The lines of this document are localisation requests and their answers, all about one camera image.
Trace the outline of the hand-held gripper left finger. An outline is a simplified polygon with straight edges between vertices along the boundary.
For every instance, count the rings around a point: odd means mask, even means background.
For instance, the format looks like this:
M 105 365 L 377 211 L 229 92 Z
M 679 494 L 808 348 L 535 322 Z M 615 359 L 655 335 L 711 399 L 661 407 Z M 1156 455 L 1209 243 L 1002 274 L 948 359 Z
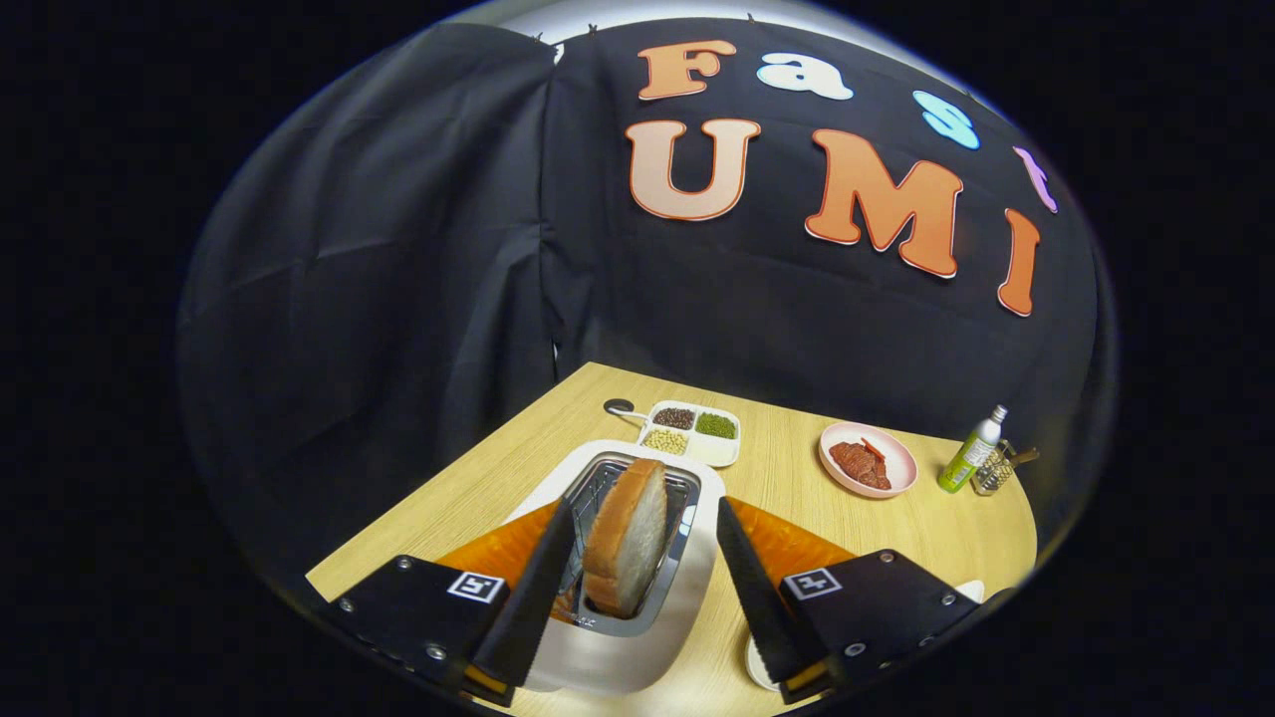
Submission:
M 340 591 L 326 619 L 419 684 L 509 707 L 575 537 L 570 506 L 551 501 L 446 558 L 391 558 Z

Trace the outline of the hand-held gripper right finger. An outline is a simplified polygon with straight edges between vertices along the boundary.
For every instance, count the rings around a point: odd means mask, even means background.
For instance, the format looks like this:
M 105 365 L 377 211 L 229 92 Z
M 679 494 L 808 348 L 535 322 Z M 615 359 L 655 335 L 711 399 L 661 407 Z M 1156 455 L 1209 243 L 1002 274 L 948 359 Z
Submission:
M 717 542 L 787 704 L 873 686 L 982 612 L 898 550 L 856 555 L 734 496 L 718 504 Z

